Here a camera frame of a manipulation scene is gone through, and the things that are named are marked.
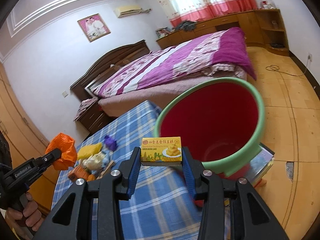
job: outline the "screw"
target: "screw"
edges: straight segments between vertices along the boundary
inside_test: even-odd
[[[202,173],[204,176],[207,176],[207,177],[212,175],[212,171],[210,171],[210,170],[204,170]]]
[[[84,179],[77,179],[76,180],[76,184],[79,185],[79,186],[84,184]]]
[[[239,178],[239,183],[240,184],[247,184],[248,180],[246,178]]]
[[[114,176],[114,177],[120,175],[120,173],[121,173],[121,171],[119,171],[119,170],[113,170],[110,172],[111,176]]]

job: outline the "human hand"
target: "human hand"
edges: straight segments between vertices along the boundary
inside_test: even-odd
[[[42,222],[44,221],[41,217],[41,212],[38,210],[38,204],[33,200],[30,193],[26,193],[26,197],[29,200],[27,206],[23,210],[23,215],[21,212],[8,208],[6,213],[6,220],[10,227],[14,228],[16,233],[26,240],[30,240],[28,236],[23,232],[21,227],[17,224],[16,220],[21,220],[23,216],[26,219],[27,227],[31,227],[33,231],[38,231]]]

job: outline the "wooden floor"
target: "wooden floor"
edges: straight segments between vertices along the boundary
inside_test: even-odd
[[[258,192],[269,205],[290,240],[300,240],[320,211],[320,101],[305,78],[265,69],[278,65],[283,72],[301,75],[290,57],[249,47],[258,80],[249,78],[266,106],[262,142],[272,149],[275,162]],[[293,162],[291,181],[286,163]]]

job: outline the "picture frame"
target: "picture frame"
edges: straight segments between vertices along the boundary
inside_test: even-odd
[[[160,28],[156,30],[158,39],[163,38],[171,33],[171,30],[168,27]]]
[[[111,33],[100,14],[93,14],[77,21],[89,42]]]

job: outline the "yellow sponge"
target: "yellow sponge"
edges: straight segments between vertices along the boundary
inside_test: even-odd
[[[88,159],[90,156],[95,155],[101,151],[102,143],[91,144],[81,147],[78,152],[78,159]]]

